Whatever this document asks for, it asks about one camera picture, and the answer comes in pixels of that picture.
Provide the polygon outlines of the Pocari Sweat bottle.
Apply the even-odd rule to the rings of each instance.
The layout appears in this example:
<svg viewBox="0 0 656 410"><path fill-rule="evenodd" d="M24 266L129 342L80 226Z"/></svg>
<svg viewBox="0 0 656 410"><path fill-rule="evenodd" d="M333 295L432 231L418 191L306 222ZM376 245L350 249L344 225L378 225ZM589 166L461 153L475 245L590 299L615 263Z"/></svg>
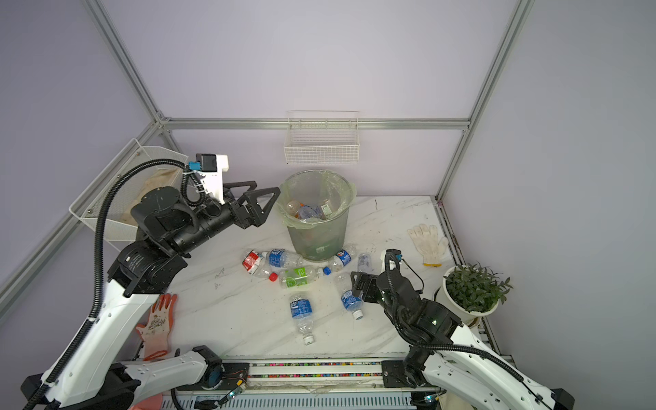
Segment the Pocari Sweat bottle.
<svg viewBox="0 0 656 410"><path fill-rule="evenodd" d="M290 297L290 315L303 343L308 346L315 342L314 311L309 298L304 293Z"/></svg>

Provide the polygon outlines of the square clear bottle green band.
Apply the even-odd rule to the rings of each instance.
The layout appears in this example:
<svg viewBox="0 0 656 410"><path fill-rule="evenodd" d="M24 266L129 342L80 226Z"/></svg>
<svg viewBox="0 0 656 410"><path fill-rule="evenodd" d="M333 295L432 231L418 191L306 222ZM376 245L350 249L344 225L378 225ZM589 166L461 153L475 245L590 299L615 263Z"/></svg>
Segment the square clear bottle green band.
<svg viewBox="0 0 656 410"><path fill-rule="evenodd" d="M322 220L328 220L335 213L335 209L333 208L330 199L326 199L322 203L320 203L318 205L318 211L319 211L320 218Z"/></svg>

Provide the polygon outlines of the orange label bottle yellow cap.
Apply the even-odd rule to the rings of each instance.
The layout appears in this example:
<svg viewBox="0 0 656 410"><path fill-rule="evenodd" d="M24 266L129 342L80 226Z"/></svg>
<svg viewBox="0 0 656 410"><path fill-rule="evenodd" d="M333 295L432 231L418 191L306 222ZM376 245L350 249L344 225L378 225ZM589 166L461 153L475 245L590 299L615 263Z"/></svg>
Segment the orange label bottle yellow cap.
<svg viewBox="0 0 656 410"><path fill-rule="evenodd" d="M288 215L297 218L299 210L303 207L303 204L297 200L291 200L285 205L285 211Z"/></svg>

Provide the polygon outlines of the clear bottle rainbow label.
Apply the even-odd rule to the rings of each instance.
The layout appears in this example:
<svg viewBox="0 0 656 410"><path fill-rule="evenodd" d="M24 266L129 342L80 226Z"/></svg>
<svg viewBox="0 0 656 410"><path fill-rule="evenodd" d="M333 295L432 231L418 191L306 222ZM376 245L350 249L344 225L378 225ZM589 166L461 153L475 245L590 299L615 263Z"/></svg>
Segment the clear bottle rainbow label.
<svg viewBox="0 0 656 410"><path fill-rule="evenodd" d="M310 220L310 219L323 219L321 209L316 206L303 205L297 211L297 219Z"/></svg>

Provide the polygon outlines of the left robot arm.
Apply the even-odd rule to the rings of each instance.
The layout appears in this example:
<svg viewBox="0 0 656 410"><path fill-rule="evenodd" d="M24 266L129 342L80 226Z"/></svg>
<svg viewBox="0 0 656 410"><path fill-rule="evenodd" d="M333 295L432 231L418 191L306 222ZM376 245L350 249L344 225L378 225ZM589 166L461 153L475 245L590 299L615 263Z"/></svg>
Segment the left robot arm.
<svg viewBox="0 0 656 410"><path fill-rule="evenodd" d="M280 190L244 181L242 195L234 196L233 184L221 179L225 160L210 154L190 163L155 159L131 168L109 188L95 229L91 312L58 361L25 379L27 408L128 409L182 386L212 388L220 382L221 358L204 345L154 362L121 363L116 357L147 310L172 302L167 288L193 249L228 227L259 227L271 213ZM136 241L106 268L104 231L112 201L131 178L159 166L181 169L181 186L159 187L142 197L132 209Z"/></svg>

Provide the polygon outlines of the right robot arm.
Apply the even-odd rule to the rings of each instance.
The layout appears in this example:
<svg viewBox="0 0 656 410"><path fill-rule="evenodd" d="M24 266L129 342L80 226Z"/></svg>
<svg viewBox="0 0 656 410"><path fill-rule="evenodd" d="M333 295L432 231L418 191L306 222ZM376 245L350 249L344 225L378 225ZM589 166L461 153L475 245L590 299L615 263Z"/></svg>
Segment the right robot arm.
<svg viewBox="0 0 656 410"><path fill-rule="evenodd" d="M353 272L353 293L377 303L409 346L401 376L413 387L453 393L475 409L572 409L574 397L524 375L497 355L460 318L423 298L399 268Z"/></svg>

